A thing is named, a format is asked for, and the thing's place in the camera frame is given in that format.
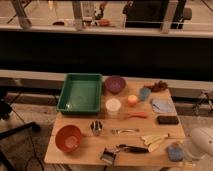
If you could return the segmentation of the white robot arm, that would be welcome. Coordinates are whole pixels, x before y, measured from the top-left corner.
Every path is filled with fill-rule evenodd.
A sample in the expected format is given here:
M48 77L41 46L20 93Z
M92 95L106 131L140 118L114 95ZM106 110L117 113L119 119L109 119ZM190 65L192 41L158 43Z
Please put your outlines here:
M213 126L194 128L183 141L183 149L190 160L213 157Z

